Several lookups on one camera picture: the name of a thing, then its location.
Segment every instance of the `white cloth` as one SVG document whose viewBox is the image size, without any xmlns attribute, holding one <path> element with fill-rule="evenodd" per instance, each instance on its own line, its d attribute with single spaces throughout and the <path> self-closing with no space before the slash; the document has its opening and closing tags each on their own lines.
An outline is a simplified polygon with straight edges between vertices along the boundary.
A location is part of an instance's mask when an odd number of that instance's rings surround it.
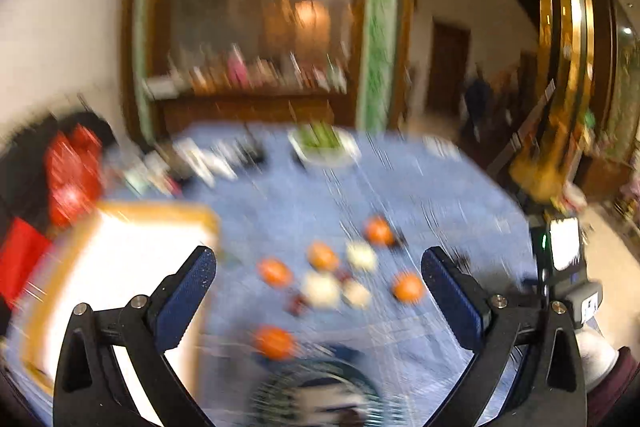
<svg viewBox="0 0 640 427">
<path fill-rule="evenodd" d="M 587 393 L 611 372 L 618 361 L 618 352 L 597 331 L 585 326 L 575 333 L 582 360 Z"/>
</svg>

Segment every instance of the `floor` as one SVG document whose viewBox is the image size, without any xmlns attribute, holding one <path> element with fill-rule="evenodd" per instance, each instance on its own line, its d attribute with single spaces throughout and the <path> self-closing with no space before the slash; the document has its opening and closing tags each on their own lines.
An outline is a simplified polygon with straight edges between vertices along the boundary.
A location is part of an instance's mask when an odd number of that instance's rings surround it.
<svg viewBox="0 0 640 427">
<path fill-rule="evenodd" d="M 407 122 L 409 134 L 431 134 L 452 141 L 458 138 L 459 128 L 455 118 L 437 114 Z M 580 216 L 582 227 L 589 230 L 585 247 L 588 275 L 602 281 L 604 288 L 595 318 L 609 343 L 615 348 L 629 346 L 640 360 L 640 262 L 604 216 L 599 207 L 588 208 Z"/>
<path fill-rule="evenodd" d="M 406 130 L 413 136 L 430 134 L 456 142 L 460 135 L 460 119 L 436 113 L 412 116 L 408 119 Z"/>
</svg>

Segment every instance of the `white plate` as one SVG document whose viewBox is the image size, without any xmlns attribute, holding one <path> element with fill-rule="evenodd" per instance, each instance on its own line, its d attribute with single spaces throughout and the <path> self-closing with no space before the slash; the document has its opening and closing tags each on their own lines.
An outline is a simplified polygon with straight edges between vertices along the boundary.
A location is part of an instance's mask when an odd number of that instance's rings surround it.
<svg viewBox="0 0 640 427">
<path fill-rule="evenodd" d="M 347 167 L 360 159 L 360 149 L 356 140 L 344 129 L 334 127 L 334 133 L 342 147 L 337 150 L 305 151 L 298 142 L 298 130 L 289 131 L 289 142 L 298 157 L 306 164 L 325 169 Z"/>
</svg>

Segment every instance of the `wooden door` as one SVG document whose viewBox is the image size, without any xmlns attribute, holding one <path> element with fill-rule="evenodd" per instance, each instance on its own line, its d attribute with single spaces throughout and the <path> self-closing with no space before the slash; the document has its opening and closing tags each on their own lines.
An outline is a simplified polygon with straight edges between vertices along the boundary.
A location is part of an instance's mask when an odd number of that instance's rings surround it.
<svg viewBox="0 0 640 427">
<path fill-rule="evenodd" d="M 468 28 L 434 20 L 427 110 L 458 114 L 470 39 Z"/>
<path fill-rule="evenodd" d="M 536 98 L 536 79 L 538 77 L 538 54 L 520 52 L 518 66 L 518 105 L 521 117 L 527 118 L 538 103 Z"/>
</svg>

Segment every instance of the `table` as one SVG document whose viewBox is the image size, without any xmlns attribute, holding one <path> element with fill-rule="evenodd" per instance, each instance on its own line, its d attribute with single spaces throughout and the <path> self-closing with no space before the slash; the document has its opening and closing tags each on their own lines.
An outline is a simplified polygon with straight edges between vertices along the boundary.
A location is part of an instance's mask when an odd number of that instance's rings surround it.
<svg viewBox="0 0 640 427">
<path fill-rule="evenodd" d="M 200 124 L 190 128 L 196 144 L 242 134 L 239 126 Z M 385 397 L 400 399 L 406 425 L 421 426 L 464 371 L 471 353 L 458 346 L 433 298 L 402 306 L 388 287 L 396 273 L 416 270 L 422 252 L 434 245 L 469 259 L 471 273 L 491 293 L 535 279 L 527 221 L 519 208 L 468 158 L 446 140 L 402 140 L 397 135 L 358 136 L 359 166 L 322 171 L 292 160 L 286 129 L 255 131 L 268 163 L 261 171 L 239 172 L 239 180 L 218 180 L 210 189 L 199 180 L 184 192 L 220 216 L 220 263 L 210 290 L 211 304 L 200 341 L 196 400 L 219 427 L 245 425 L 247 400 L 267 369 L 254 356 L 251 331 L 271 324 L 302 342 L 341 343 L 362 353 L 360 368 Z M 110 198 L 129 198 L 117 190 Z M 296 318 L 287 295 L 261 280 L 255 263 L 281 258 L 297 280 L 309 269 L 306 249 L 314 240 L 344 254 L 371 214 L 384 212 L 402 230 L 407 249 L 378 250 L 379 269 L 361 277 L 373 293 L 366 311 L 344 305 L 340 312 L 311 311 Z M 12 334 L 10 350 L 19 335 Z M 482 415 L 495 417 L 515 372 L 511 361 Z"/>
</svg>

